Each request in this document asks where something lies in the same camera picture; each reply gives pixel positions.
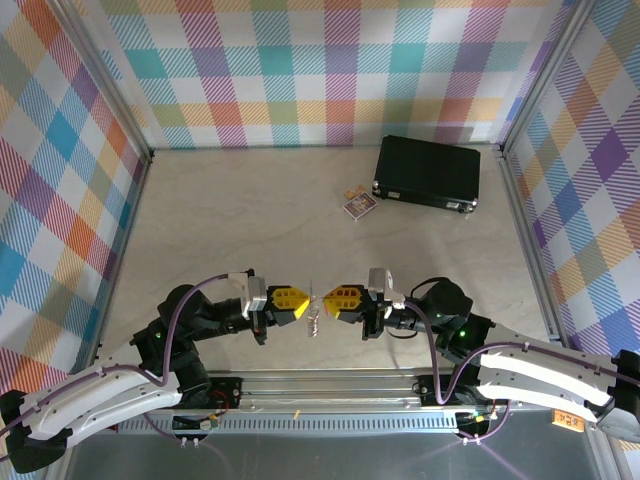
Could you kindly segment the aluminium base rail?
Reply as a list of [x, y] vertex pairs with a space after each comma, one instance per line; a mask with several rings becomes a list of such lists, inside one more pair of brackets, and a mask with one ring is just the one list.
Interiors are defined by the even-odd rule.
[[[504, 410], [472, 386], [458, 383], [450, 400], [435, 399], [432, 373], [418, 369], [212, 371], [207, 401], [159, 407], [108, 426], [114, 433], [163, 432], [177, 438], [210, 434], [468, 433], [485, 435]], [[296, 410], [301, 414], [294, 420]], [[474, 412], [495, 410], [497, 419], [472, 422]], [[201, 430], [217, 416], [219, 427]]]

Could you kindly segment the aluminium frame post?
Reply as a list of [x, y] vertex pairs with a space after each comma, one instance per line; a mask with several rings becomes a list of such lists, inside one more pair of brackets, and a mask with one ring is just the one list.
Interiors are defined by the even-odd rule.
[[526, 69], [517, 79], [517, 94], [497, 136], [496, 144], [504, 156], [510, 154], [530, 124], [595, 1], [549, 0], [526, 49]]
[[71, 0], [46, 0], [53, 14], [64, 28], [87, 71], [104, 95], [123, 131], [141, 152], [144, 162], [153, 161], [154, 150], [149, 146], [132, 110], [120, 92], [115, 79], [102, 57], [81, 16]]

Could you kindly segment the aluminium side rail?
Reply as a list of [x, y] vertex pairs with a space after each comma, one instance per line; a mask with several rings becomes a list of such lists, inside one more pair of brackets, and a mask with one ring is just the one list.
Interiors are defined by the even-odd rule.
[[155, 151], [151, 149], [146, 156], [143, 156], [136, 167], [136, 176], [132, 181], [124, 208], [120, 217], [120, 224], [114, 238], [115, 252], [107, 260], [108, 278], [103, 280], [98, 289], [97, 300], [94, 303], [96, 313], [88, 324], [85, 334], [83, 349], [78, 354], [77, 359], [82, 359], [85, 364], [90, 365], [96, 358], [102, 342], [103, 331], [107, 322], [110, 304], [117, 286], [120, 270], [123, 264], [126, 248], [131, 237], [136, 214], [144, 192], [148, 173], [153, 164]]
[[537, 235], [528, 217], [524, 197], [519, 190], [509, 158], [501, 151], [498, 156], [498, 167], [547, 335], [552, 342], [569, 346], [566, 328], [546, 271]]

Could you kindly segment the orange label tag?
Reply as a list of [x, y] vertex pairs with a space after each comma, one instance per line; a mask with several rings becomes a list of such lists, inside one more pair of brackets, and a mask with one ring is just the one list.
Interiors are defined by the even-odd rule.
[[582, 417], [559, 409], [553, 410], [552, 424], [577, 433], [585, 431], [585, 420]]

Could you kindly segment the black hard case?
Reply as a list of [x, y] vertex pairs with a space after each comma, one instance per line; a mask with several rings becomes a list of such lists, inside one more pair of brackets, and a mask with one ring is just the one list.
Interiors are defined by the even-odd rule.
[[478, 205], [480, 167], [475, 149], [387, 135], [371, 190], [381, 199], [469, 214]]

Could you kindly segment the purple playing card box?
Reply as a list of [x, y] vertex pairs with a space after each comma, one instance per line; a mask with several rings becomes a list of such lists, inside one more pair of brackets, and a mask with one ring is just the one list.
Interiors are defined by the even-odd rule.
[[350, 199], [344, 206], [343, 210], [354, 220], [358, 221], [360, 218], [371, 212], [377, 207], [375, 199], [367, 192], [362, 192], [352, 199]]

